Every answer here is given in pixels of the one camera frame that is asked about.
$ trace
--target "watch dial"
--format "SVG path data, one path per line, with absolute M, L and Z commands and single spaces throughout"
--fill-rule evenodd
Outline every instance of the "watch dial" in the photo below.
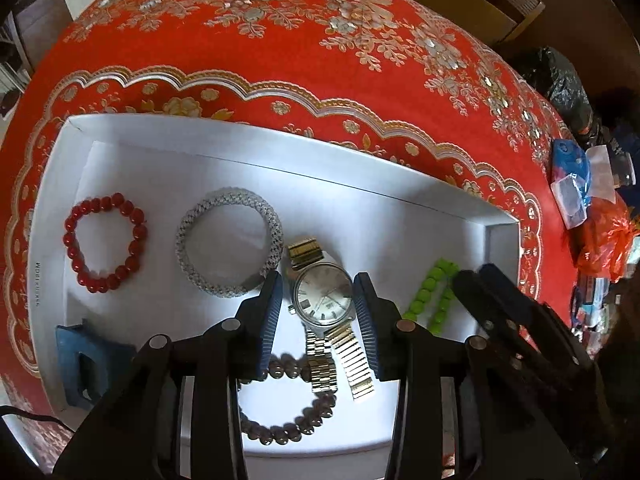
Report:
M 339 267 L 320 264 L 307 270 L 296 291 L 298 306 L 318 324 L 333 324 L 351 305 L 351 280 Z

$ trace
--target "red tablecloth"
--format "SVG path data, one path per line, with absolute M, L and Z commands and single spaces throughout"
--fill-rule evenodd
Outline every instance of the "red tablecloth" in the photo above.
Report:
M 92 112 L 246 122 L 437 176 L 520 220 L 518 284 L 568 318 L 575 270 L 548 175 L 550 142 L 569 132 L 484 44 L 410 0 L 96 0 L 38 68 L 0 152 L 0 372 L 18 406 L 49 411 L 26 304 L 38 184 L 65 118 Z M 25 425 L 50 466 L 65 437 Z

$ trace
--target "screw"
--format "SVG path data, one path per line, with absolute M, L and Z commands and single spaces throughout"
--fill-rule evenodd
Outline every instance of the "screw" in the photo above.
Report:
M 486 339 L 482 336 L 475 335 L 469 338 L 471 348 L 475 350 L 484 350 L 486 348 Z
M 240 322 L 235 317 L 229 317 L 222 322 L 222 330 L 227 332 L 233 332 L 240 328 Z
M 165 336 L 164 334 L 158 334 L 153 336 L 150 340 L 149 340 L 149 346 L 151 346 L 151 348 L 158 350 L 160 348 L 163 348 L 164 345 L 166 345 L 169 342 L 169 340 L 167 339 L 167 336 Z
M 396 327 L 400 332 L 413 332 L 415 330 L 415 323 L 410 319 L 401 319 L 396 323 Z

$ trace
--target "wristwatch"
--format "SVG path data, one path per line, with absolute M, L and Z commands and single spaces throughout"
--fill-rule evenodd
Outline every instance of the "wristwatch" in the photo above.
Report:
M 338 263 L 325 253 L 315 238 L 288 248 L 292 305 L 305 327 L 306 356 L 315 393 L 337 390 L 332 349 L 347 375 L 353 399 L 373 393 L 367 357 L 351 329 L 356 319 L 353 283 Z

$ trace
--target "gold metal watch band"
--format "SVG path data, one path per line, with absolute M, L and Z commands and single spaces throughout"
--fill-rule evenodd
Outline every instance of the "gold metal watch band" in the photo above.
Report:
M 351 329 L 351 323 L 337 326 L 325 334 L 331 348 L 344 368 L 353 400 L 363 399 L 374 393 L 371 371 L 364 349 Z
M 338 389 L 337 373 L 331 347 L 327 339 L 318 337 L 313 330 L 305 326 L 306 358 L 311 368 L 311 391 L 335 392 Z
M 322 248 L 315 238 L 302 240 L 287 247 L 291 269 L 300 270 L 322 260 Z

